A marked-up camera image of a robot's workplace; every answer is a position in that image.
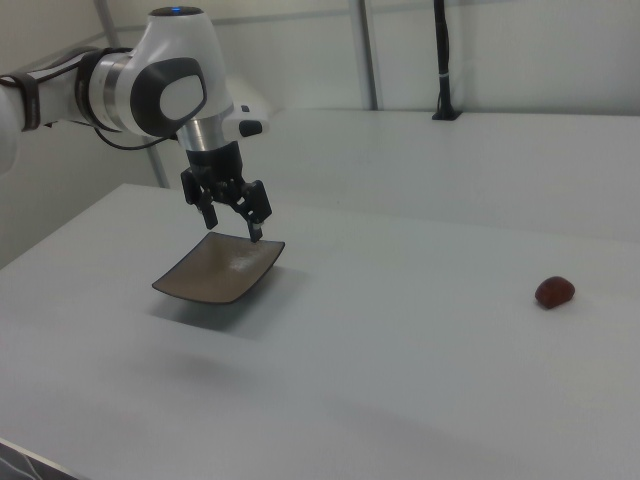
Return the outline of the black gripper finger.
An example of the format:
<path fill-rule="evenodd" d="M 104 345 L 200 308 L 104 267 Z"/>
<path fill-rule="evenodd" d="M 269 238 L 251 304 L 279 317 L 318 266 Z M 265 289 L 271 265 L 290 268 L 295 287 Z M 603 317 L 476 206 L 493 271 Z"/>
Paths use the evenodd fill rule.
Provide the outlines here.
<path fill-rule="evenodd" d="M 198 183 L 190 169 L 184 170 L 180 175 L 180 179 L 186 203 L 198 209 L 204 219 L 206 228 L 212 230 L 218 224 L 218 218 L 210 193 Z"/>
<path fill-rule="evenodd" d="M 263 236 L 262 225 L 272 214 L 263 182 L 231 182 L 227 195 L 228 205 L 245 220 L 250 241 L 257 243 Z"/>

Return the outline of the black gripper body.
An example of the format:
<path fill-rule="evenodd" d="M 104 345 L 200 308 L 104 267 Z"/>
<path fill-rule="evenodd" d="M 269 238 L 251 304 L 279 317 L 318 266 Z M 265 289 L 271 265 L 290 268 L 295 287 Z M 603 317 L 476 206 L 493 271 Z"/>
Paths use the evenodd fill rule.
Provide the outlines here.
<path fill-rule="evenodd" d="M 198 184 L 215 201 L 239 201 L 245 180 L 237 142 L 210 151 L 187 151 L 190 168 Z"/>

